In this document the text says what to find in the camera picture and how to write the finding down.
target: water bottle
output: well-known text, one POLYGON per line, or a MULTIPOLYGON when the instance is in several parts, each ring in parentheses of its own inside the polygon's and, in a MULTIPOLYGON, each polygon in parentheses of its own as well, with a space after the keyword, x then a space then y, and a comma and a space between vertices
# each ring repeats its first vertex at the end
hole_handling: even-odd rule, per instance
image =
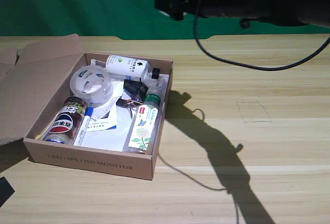
POLYGON ((164 86, 158 81, 149 87, 143 104, 133 118, 123 152, 151 154, 161 119, 160 103, 164 86))

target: open cardboard box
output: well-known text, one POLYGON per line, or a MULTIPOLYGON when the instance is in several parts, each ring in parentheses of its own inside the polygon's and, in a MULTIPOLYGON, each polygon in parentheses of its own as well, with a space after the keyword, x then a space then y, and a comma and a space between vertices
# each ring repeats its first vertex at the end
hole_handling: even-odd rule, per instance
POLYGON ((151 155, 35 140, 65 99, 72 95, 69 83, 73 73, 89 65, 91 59, 106 61, 108 56, 85 53, 76 34, 27 45, 16 65, 16 50, 9 48, 0 52, 0 144, 23 138, 36 163, 152 180, 172 85, 171 60, 133 57, 148 60, 160 73, 169 75, 161 106, 162 120, 151 155))

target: green screen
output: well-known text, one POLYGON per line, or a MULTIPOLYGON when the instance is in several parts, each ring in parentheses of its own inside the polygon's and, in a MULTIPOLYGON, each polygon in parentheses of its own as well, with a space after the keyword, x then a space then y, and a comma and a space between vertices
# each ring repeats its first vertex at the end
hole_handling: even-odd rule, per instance
MULTIPOLYGON (((1 36, 117 36, 121 39, 191 39, 193 16, 173 21, 154 8, 154 0, 0 0, 1 36)), ((199 19, 199 36, 232 34, 328 33, 312 25, 278 27, 238 19, 199 19)))

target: wood grain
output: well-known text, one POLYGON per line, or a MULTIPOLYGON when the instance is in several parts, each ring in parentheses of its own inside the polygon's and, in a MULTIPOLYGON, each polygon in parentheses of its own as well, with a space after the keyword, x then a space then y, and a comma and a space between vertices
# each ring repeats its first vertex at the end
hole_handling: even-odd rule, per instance
MULTIPOLYGON (((215 36, 202 43, 228 59, 281 66, 326 38, 215 36)), ((0 37, 0 49, 42 39, 0 37)), ((214 61, 192 40, 81 43, 85 51, 174 60, 155 178, 35 164, 21 145, 1 147, 1 176, 15 193, 0 223, 330 223, 330 49, 294 69, 259 72, 214 61)))

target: clear plastic bottle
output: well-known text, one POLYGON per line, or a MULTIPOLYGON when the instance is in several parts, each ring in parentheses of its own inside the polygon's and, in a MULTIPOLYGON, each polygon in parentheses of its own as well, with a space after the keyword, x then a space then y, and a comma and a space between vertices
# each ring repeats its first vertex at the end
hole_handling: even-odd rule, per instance
POLYGON ((160 72, 159 68, 152 68, 146 60, 119 55, 110 55, 105 68, 113 76, 119 75, 124 79, 142 82, 157 80, 160 72))
POLYGON ((161 96, 164 85, 150 86, 145 100, 136 111, 123 152, 151 154, 161 119, 161 96))

